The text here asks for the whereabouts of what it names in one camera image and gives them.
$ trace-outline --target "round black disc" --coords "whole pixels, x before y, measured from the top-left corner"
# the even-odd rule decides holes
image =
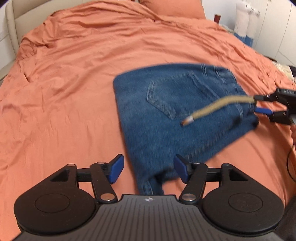
[[[85,223],[95,211],[90,194],[75,187],[51,183],[36,186],[15,202],[19,226],[33,234],[65,233]]]
[[[284,213],[278,196],[248,182],[234,182],[209,192],[202,208],[215,225],[238,234],[267,232],[276,227]]]

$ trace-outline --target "blue jeans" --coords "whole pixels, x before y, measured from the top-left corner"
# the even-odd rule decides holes
[[[173,157],[205,162],[253,130],[253,104],[230,104],[182,127],[194,111],[228,95],[246,95],[233,74],[205,64],[168,64],[123,73],[113,83],[140,194],[161,195],[177,177]]]

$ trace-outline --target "white wardrobe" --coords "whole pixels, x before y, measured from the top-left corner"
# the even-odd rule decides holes
[[[261,12],[253,48],[296,66],[296,7],[289,0],[248,0]]]

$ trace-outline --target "blue and white plush toy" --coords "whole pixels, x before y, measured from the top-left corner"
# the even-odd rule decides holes
[[[244,41],[244,43],[250,47],[253,46],[259,17],[260,17],[260,12],[258,9],[255,8],[253,13],[250,14],[247,35],[246,35],[246,39]]]
[[[242,42],[245,41],[250,14],[253,13],[251,5],[245,1],[239,1],[237,3],[237,19],[235,22],[234,35]]]

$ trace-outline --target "beige headboard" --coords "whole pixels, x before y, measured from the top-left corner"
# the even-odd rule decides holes
[[[91,0],[10,0],[5,8],[10,41],[15,54],[22,36],[40,25],[53,12]]]

